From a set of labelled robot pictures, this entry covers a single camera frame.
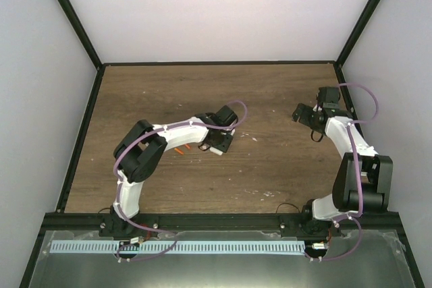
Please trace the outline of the white remote control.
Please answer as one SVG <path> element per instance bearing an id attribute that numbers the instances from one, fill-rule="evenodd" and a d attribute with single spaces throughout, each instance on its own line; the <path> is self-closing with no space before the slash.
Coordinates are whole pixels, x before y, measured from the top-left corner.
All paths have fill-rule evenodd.
<path id="1" fill-rule="evenodd" d="M 210 150 L 212 153 L 217 154 L 217 155 L 219 155 L 219 156 L 221 156 L 221 155 L 223 154 L 223 152 L 220 151 L 220 150 L 217 149 L 217 148 L 213 148 L 213 147 L 211 147 L 209 150 Z"/>

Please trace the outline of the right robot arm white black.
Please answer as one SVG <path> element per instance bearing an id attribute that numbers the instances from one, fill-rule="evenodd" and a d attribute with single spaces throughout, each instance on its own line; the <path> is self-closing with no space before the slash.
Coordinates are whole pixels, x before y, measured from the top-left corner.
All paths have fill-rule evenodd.
<path id="1" fill-rule="evenodd" d="M 324 221 L 338 224 L 344 219 L 388 211 L 394 164 L 379 154 L 358 130 L 361 120 L 340 107 L 344 84 L 318 89 L 315 106 L 300 103 L 292 120 L 310 129 L 311 134 L 329 138 L 341 163 L 332 191 L 323 198 L 309 200 L 300 218 L 302 232 L 309 236 L 324 228 Z"/>

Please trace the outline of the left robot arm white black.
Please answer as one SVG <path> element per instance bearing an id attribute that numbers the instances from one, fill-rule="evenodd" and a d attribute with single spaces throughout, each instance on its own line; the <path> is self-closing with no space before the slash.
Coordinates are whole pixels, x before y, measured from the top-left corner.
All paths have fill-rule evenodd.
<path id="1" fill-rule="evenodd" d="M 216 113 L 201 113 L 165 125 L 138 121 L 113 152 L 117 189 L 109 216 L 103 221 L 105 230 L 124 237 L 137 231 L 142 187 L 165 152 L 198 144 L 202 151 L 222 155 L 232 143 L 237 122 L 238 116 L 226 105 Z"/>

